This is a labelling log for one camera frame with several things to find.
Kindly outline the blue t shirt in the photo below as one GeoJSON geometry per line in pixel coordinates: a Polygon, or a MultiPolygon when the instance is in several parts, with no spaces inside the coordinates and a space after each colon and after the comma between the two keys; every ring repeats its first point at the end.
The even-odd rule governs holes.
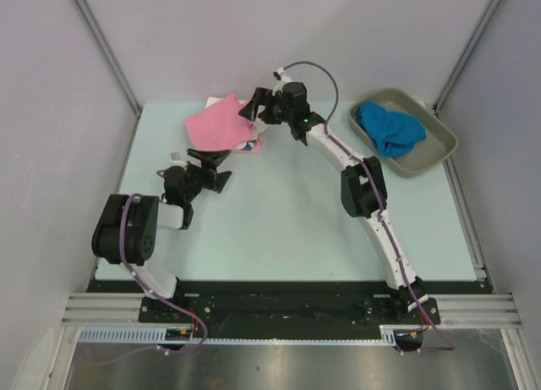
{"type": "Polygon", "coordinates": [[[427,137],[426,130],[413,116],[388,111],[373,102],[361,104],[354,118],[382,157],[404,155],[427,137]]]}

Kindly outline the grey plastic tray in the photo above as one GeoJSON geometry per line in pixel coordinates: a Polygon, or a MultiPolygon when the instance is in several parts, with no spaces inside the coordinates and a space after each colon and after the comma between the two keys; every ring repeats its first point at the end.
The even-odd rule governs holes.
{"type": "Polygon", "coordinates": [[[389,169],[406,179],[438,166],[458,147],[445,124],[397,88],[373,91],[354,103],[348,123],[389,169]]]}

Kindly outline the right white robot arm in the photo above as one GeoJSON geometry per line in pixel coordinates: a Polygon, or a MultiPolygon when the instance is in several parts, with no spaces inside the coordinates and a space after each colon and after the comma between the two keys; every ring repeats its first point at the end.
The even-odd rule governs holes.
{"type": "Polygon", "coordinates": [[[257,125],[287,124],[293,139],[320,153],[340,174],[342,207],[363,226],[384,267],[391,316],[400,323],[417,317],[428,294],[392,229],[379,159],[359,157],[335,136],[311,109],[301,82],[288,82],[275,90],[256,88],[238,114],[257,125]]]}

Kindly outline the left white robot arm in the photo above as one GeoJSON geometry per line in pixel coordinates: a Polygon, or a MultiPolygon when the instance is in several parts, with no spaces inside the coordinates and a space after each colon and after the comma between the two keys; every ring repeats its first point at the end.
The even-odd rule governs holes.
{"type": "Polygon", "coordinates": [[[191,162],[173,152],[170,166],[156,172],[163,182],[163,193],[110,195],[92,235],[94,255],[123,266],[146,296],[160,298],[156,309],[167,321],[181,320],[187,302],[176,295],[178,278],[154,255],[157,232],[189,228],[194,199],[203,190],[220,194],[232,176],[231,171],[218,170],[231,153],[188,149],[188,156],[196,161],[191,162]]]}

